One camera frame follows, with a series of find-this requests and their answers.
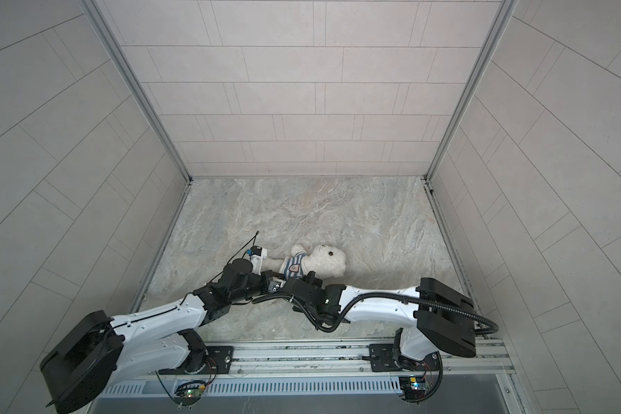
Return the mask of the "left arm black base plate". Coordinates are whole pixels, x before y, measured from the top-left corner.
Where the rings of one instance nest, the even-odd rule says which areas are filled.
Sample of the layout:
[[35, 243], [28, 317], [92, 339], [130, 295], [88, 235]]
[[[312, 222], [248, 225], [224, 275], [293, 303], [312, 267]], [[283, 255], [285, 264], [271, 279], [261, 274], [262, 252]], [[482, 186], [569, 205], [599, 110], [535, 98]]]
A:
[[230, 369], [234, 348], [231, 346], [210, 346], [204, 351], [193, 350], [179, 367], [162, 369], [162, 375], [210, 375], [227, 374]]

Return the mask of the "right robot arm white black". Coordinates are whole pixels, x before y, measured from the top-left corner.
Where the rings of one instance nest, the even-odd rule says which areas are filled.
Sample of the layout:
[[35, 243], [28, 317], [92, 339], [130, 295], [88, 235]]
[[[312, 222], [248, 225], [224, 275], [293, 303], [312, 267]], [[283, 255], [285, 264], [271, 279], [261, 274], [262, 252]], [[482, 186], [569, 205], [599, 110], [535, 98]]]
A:
[[438, 351], [476, 356], [474, 302], [437, 279], [384, 291], [290, 279], [279, 293], [325, 333], [362, 321], [397, 324], [398, 355], [407, 360], [419, 362]]

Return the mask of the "blue white striped sweater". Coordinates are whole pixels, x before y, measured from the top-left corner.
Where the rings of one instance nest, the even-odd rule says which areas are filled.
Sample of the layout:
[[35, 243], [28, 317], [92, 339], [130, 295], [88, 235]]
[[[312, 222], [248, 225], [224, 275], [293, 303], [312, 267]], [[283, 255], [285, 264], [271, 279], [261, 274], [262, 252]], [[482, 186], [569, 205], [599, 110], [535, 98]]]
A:
[[279, 270], [279, 273], [284, 276], [285, 280], [288, 279], [301, 279], [306, 276], [306, 272], [303, 267], [303, 260], [308, 254], [305, 251], [300, 251], [292, 256], [286, 257]]

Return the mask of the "white teddy bear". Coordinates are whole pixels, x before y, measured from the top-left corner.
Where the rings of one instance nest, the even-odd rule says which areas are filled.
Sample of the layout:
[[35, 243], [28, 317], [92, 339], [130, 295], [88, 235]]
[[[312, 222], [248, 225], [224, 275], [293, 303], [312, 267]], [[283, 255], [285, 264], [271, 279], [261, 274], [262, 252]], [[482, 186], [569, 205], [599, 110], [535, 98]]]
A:
[[[329, 245], [317, 245], [308, 252], [303, 246], [296, 244], [293, 245], [291, 255], [305, 251], [308, 256], [303, 260], [303, 267], [306, 272], [306, 276], [310, 272], [314, 272], [319, 278], [341, 278], [347, 269], [347, 258], [343, 250], [337, 247]], [[281, 265], [284, 259], [271, 259], [266, 258], [262, 265], [262, 270], [274, 271], [279, 274]]]

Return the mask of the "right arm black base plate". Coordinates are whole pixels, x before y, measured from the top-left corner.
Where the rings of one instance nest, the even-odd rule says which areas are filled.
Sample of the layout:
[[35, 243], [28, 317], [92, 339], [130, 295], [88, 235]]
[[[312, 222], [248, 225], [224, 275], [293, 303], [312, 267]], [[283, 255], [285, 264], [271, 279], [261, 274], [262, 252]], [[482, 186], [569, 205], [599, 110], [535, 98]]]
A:
[[412, 371], [416, 367], [401, 355], [400, 347], [394, 343], [370, 344], [365, 360], [370, 362], [373, 372]]

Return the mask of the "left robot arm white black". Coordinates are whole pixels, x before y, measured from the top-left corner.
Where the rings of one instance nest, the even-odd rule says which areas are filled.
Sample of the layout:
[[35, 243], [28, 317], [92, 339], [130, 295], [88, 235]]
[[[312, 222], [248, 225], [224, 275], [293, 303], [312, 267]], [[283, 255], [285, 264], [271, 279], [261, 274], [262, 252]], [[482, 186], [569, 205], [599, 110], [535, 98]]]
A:
[[118, 382], [162, 369], [200, 369], [206, 346], [196, 329], [284, 279], [271, 270], [257, 274], [252, 262], [236, 259], [218, 280], [172, 303], [114, 317], [89, 313], [41, 361], [50, 405], [71, 413]]

